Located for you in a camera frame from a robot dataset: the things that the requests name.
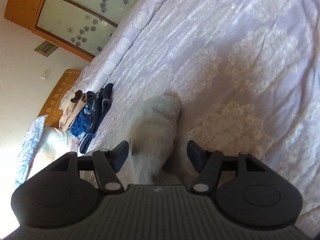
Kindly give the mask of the navy striped folded garment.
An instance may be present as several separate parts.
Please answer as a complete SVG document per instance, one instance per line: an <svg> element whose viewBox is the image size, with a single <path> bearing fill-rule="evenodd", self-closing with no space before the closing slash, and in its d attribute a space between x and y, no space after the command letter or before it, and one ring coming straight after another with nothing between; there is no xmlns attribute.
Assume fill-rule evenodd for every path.
<svg viewBox="0 0 320 240"><path fill-rule="evenodd" d="M97 93L92 94L92 96L88 100L89 106L85 107L85 114L89 118L91 124L89 125L86 135L80 144L81 154L87 152L87 149L89 148L91 141L95 137L101 122L111 108L112 90L113 84L108 83Z"/></svg>

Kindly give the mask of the light blue floral pillow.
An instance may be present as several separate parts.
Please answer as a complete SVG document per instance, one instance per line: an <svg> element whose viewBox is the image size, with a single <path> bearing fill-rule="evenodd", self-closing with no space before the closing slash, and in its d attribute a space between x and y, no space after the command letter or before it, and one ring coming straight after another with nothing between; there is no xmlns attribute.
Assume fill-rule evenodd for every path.
<svg viewBox="0 0 320 240"><path fill-rule="evenodd" d="M70 131L45 124L46 116L36 118L25 134L17 161L15 187L59 159L67 152L76 152L79 142Z"/></svg>

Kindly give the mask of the beige folded garment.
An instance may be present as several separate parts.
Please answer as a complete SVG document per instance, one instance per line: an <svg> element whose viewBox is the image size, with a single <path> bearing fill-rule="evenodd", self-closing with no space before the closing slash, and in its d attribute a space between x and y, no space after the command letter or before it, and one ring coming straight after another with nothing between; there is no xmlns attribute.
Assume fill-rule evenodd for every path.
<svg viewBox="0 0 320 240"><path fill-rule="evenodd" d="M74 96L65 105L59 120L59 129L63 132L68 130L86 104L86 93L81 90L76 91Z"/></svg>

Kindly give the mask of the wooden headboard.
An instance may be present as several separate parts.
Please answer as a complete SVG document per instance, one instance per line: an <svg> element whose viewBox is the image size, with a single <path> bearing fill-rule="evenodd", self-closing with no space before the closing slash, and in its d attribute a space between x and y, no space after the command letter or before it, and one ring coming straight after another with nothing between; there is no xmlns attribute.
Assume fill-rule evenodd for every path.
<svg viewBox="0 0 320 240"><path fill-rule="evenodd" d="M73 87L81 71L67 69L49 94L38 116L45 115L44 124L53 128L59 127L59 120L63 111L59 109L63 96Z"/></svg>

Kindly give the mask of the lavender patterned bedspread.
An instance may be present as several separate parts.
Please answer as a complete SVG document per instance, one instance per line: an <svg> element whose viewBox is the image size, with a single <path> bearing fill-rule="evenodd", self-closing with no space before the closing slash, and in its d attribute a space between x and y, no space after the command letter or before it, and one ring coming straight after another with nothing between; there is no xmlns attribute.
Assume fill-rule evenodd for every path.
<svg viewBox="0 0 320 240"><path fill-rule="evenodd" d="M126 138L131 112L182 101L170 170L196 177L186 144L246 151L303 197L297 226L319 233L319 0L140 0L73 90L112 83L89 150Z"/></svg>

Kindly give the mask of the wooden wardrobe with glass doors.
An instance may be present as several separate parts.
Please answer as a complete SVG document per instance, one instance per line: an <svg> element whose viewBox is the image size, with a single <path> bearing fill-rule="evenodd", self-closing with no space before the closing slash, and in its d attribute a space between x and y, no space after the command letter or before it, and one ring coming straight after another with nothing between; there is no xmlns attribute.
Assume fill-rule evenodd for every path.
<svg viewBox="0 0 320 240"><path fill-rule="evenodd" d="M4 18L91 62L139 0L7 0Z"/></svg>

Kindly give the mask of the blue drawstring garment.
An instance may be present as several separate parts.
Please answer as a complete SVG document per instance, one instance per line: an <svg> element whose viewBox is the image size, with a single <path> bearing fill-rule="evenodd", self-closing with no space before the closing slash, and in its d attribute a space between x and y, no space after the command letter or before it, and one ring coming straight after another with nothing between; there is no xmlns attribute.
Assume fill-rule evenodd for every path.
<svg viewBox="0 0 320 240"><path fill-rule="evenodd" d="M77 103L71 114L72 123L69 127L71 134L79 138L83 133L89 133L92 126L93 103L96 94L88 91Z"/></svg>

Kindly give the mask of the white wall switch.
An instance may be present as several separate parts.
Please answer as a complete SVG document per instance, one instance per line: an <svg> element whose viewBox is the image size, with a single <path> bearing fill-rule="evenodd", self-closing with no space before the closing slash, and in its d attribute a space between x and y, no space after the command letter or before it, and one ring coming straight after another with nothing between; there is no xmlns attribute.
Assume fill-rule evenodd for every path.
<svg viewBox="0 0 320 240"><path fill-rule="evenodd" d="M45 72L42 73L42 75L40 76L41 79L46 80L47 77L51 74L51 71L46 70Z"/></svg>

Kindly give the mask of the grey wall panel box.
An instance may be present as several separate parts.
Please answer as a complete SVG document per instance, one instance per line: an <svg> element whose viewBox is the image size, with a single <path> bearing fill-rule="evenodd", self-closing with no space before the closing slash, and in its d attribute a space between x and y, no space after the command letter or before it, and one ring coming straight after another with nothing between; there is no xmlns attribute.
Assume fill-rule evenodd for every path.
<svg viewBox="0 0 320 240"><path fill-rule="evenodd" d="M44 57L49 57L54 51L57 50L57 48L57 45L49 41L44 41L38 47L36 47L34 51L41 54Z"/></svg>

